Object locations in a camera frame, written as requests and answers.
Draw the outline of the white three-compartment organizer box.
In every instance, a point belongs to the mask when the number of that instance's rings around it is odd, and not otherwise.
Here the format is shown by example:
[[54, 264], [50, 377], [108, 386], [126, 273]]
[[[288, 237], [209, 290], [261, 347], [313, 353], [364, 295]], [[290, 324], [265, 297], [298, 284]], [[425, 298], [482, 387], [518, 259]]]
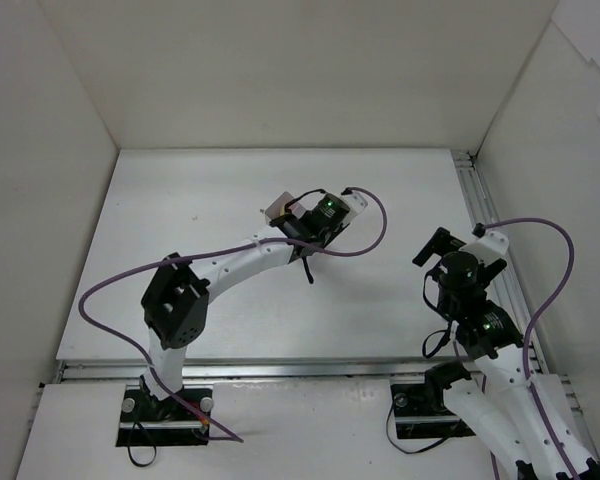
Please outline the white three-compartment organizer box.
[[298, 213], [300, 205], [298, 202], [288, 205], [294, 199], [294, 196], [289, 191], [283, 191], [267, 208], [263, 210], [265, 224], [270, 225], [272, 221], [282, 217], [285, 214], [291, 214], [299, 219], [301, 214]]

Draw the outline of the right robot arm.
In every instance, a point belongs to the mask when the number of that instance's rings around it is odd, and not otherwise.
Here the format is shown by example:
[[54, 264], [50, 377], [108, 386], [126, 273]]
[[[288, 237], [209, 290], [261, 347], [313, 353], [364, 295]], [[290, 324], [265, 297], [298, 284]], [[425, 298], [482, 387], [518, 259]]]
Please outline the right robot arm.
[[527, 336], [487, 295], [507, 266], [508, 238], [483, 225], [465, 243], [438, 228], [414, 257], [424, 279], [438, 287], [427, 306], [447, 323], [455, 340], [482, 373], [480, 387], [459, 360], [425, 373], [422, 398], [435, 411], [452, 412], [483, 442], [512, 479], [600, 479], [600, 460], [576, 437], [532, 371]]

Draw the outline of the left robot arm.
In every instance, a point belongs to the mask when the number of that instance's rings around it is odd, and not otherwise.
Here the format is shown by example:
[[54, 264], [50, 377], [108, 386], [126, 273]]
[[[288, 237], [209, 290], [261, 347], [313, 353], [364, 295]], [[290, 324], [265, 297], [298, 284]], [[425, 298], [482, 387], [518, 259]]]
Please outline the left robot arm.
[[306, 209], [285, 192], [265, 210], [264, 229], [243, 242], [246, 250], [158, 268], [141, 299], [149, 356], [158, 375], [154, 378], [146, 371], [141, 376], [147, 391], [144, 408], [160, 420], [178, 411], [186, 350], [202, 334], [214, 300], [266, 270], [304, 261], [313, 254], [293, 244], [259, 246], [258, 241], [290, 238], [325, 248], [367, 206], [363, 196], [347, 191], [339, 196], [324, 193], [312, 209]]

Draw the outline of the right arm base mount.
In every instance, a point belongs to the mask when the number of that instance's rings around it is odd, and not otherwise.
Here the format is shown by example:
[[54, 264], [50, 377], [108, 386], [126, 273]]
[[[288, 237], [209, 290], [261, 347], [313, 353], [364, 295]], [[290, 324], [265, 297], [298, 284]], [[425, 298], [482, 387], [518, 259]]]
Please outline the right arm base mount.
[[389, 425], [399, 440], [440, 440], [473, 437], [475, 433], [443, 404], [443, 391], [453, 381], [471, 380], [458, 361], [428, 369], [420, 383], [391, 385]]

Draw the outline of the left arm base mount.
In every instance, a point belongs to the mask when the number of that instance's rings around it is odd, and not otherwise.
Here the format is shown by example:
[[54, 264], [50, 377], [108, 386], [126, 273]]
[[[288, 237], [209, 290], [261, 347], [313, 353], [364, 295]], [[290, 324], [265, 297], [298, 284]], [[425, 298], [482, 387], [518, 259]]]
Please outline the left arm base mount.
[[122, 400], [116, 446], [206, 446], [204, 430], [200, 418], [171, 397], [159, 402], [140, 387], [131, 387]]

